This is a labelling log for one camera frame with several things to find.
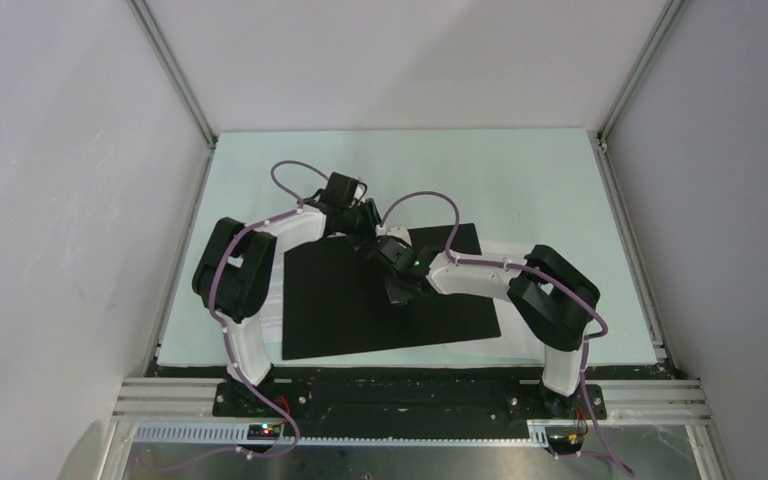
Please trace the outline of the red folder black inside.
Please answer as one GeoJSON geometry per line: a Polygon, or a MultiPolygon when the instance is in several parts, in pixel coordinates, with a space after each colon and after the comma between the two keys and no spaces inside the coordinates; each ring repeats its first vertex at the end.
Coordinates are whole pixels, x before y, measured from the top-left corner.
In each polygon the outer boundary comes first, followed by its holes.
{"type": "Polygon", "coordinates": [[[427,347],[501,335],[492,299],[472,295],[391,303],[382,273],[345,237],[306,243],[283,258],[285,360],[427,347]]]}

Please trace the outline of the printed paper sheet top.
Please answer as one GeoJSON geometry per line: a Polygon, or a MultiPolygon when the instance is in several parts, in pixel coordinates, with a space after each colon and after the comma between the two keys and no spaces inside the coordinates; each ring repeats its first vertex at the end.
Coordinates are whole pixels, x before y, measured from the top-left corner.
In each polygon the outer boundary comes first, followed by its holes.
{"type": "Polygon", "coordinates": [[[284,264],[275,264],[270,278],[266,301],[261,309],[261,321],[268,343],[279,343],[283,332],[284,264]]]}

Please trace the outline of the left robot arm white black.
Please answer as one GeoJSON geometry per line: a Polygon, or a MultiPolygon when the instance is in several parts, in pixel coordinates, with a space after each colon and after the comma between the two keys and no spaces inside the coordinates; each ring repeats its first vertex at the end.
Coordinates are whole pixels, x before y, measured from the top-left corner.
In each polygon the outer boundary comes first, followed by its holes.
{"type": "Polygon", "coordinates": [[[259,317],[275,261],[296,247],[334,235],[373,239],[381,217],[366,193],[363,181],[334,172],[324,188],[288,211],[250,224],[223,217],[214,225],[192,289],[221,325],[228,370],[243,382],[237,402],[250,415],[264,416],[276,403],[275,388],[263,381],[272,362],[259,317]]]}

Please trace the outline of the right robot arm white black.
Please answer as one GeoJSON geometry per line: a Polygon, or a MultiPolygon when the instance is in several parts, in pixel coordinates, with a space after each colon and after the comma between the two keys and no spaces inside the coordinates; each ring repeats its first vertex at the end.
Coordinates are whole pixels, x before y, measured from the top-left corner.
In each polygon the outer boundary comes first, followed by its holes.
{"type": "Polygon", "coordinates": [[[598,287],[550,246],[538,244],[524,257],[474,255],[443,246],[416,248],[401,238],[379,236],[364,257],[385,278],[390,302],[471,295],[510,303],[537,340],[545,357],[541,402],[566,418],[582,403],[579,390],[590,322],[604,320],[596,306],[598,287]]]}

